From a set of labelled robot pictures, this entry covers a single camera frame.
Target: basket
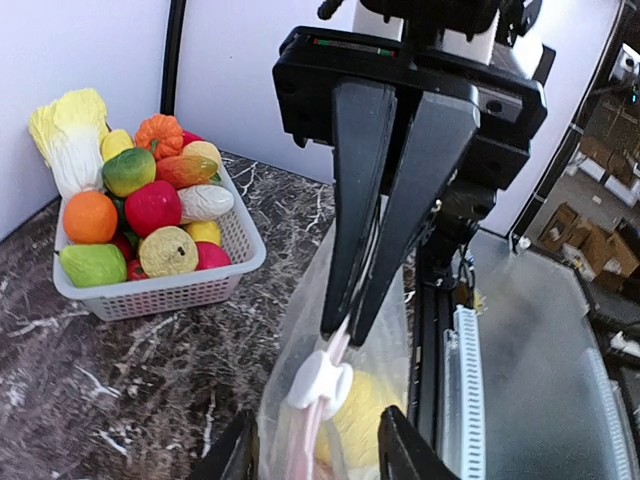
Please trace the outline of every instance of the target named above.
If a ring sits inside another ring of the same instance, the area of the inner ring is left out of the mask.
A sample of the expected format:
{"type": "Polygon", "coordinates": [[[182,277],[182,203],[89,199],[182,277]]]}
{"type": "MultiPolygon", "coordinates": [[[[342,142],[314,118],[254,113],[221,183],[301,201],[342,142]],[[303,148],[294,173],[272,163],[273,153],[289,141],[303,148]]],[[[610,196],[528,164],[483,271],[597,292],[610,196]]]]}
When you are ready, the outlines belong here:
{"type": "MultiPolygon", "coordinates": [[[[266,249],[233,181],[224,168],[219,173],[222,185],[232,193],[235,200],[233,210],[216,219],[222,230],[222,248],[231,257],[233,265],[104,287],[76,288],[62,269],[58,256],[54,255],[53,283],[58,292],[68,299],[81,301],[105,321],[227,300],[238,286],[242,275],[262,265],[266,249]]],[[[58,216],[56,251],[71,244],[63,228],[64,208],[63,202],[58,216]]]]}

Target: pink fruit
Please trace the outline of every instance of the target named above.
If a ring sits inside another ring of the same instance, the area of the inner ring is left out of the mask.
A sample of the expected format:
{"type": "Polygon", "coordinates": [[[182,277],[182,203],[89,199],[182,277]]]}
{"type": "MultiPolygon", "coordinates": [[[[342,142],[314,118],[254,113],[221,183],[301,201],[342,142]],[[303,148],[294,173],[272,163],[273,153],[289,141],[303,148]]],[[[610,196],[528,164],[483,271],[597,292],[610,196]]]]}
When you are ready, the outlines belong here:
{"type": "Polygon", "coordinates": [[[215,243],[196,242],[198,247],[198,266],[196,270],[208,270],[210,268],[220,268],[231,265],[231,259],[227,252],[215,243]]]}
{"type": "Polygon", "coordinates": [[[124,205],[127,221],[144,238],[162,227],[177,227],[182,218],[182,202],[169,182],[158,180],[135,192],[124,205]]]}

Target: plastic bag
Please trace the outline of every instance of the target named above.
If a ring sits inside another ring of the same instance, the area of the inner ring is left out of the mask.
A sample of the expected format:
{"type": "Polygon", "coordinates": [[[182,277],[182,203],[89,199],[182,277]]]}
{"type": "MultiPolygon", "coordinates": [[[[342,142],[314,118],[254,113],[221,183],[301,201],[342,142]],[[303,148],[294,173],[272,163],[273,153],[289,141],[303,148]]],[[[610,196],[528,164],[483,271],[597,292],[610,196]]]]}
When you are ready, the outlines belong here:
{"type": "Polygon", "coordinates": [[[287,395],[302,363],[314,351],[327,347],[320,335],[320,321],[334,238],[335,225],[318,248],[287,308],[284,347],[267,382],[258,416],[263,480],[377,479],[380,415],[390,405],[406,410],[409,337],[399,271],[365,344],[357,350],[347,349],[342,360],[353,367],[353,384],[342,408],[320,427],[313,474],[288,478],[292,440],[300,440],[295,432],[304,417],[302,411],[289,406],[287,395]]]}

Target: cardboard box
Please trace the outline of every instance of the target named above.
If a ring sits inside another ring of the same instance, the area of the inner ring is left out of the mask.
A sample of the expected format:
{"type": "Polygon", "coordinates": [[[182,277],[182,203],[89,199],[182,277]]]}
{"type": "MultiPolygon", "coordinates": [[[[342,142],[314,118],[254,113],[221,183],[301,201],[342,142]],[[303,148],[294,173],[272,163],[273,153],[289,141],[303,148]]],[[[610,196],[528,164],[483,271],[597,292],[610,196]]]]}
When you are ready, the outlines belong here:
{"type": "Polygon", "coordinates": [[[640,260],[617,233],[592,225],[580,250],[595,274],[594,282],[618,292],[640,266],[640,260]]]}
{"type": "Polygon", "coordinates": [[[596,275],[604,270],[604,266],[613,258],[613,246],[607,241],[610,233],[597,225],[592,225],[591,232],[580,245],[580,250],[591,265],[596,275]]]}
{"type": "Polygon", "coordinates": [[[569,233],[567,243],[572,247],[580,248],[580,245],[582,245],[591,234],[591,230],[593,230],[593,224],[582,216],[578,217],[569,233]]]}
{"type": "Polygon", "coordinates": [[[611,147],[605,145],[594,137],[583,137],[578,150],[607,170],[609,158],[613,153],[613,149],[611,147]]]}
{"type": "Polygon", "coordinates": [[[547,222],[538,240],[544,248],[550,252],[557,253],[562,249],[562,245],[567,243],[571,234],[579,223],[580,215],[568,203],[558,206],[551,219],[547,222]]]}
{"type": "Polygon", "coordinates": [[[629,278],[640,266],[640,260],[626,244],[618,232],[609,237],[609,243],[613,247],[614,258],[620,262],[620,275],[629,278]]]}

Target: mango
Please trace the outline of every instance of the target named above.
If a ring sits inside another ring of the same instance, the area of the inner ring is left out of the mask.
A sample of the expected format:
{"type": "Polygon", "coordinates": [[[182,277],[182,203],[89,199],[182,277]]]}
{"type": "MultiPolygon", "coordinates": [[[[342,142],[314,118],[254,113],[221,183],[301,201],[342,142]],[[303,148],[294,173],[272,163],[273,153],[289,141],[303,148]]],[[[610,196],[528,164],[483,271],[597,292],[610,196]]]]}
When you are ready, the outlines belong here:
{"type": "Polygon", "coordinates": [[[142,148],[130,148],[104,164],[102,178],[111,193],[128,197],[156,179],[156,160],[142,148]]]}
{"type": "Polygon", "coordinates": [[[113,285],[127,280],[127,262],[115,245],[69,245],[59,256],[62,269],[76,288],[113,285]]]}
{"type": "Polygon", "coordinates": [[[123,151],[133,147],[135,147],[133,139],[126,131],[112,130],[104,137],[100,145],[102,160],[106,163],[109,160],[113,160],[123,151]]]}

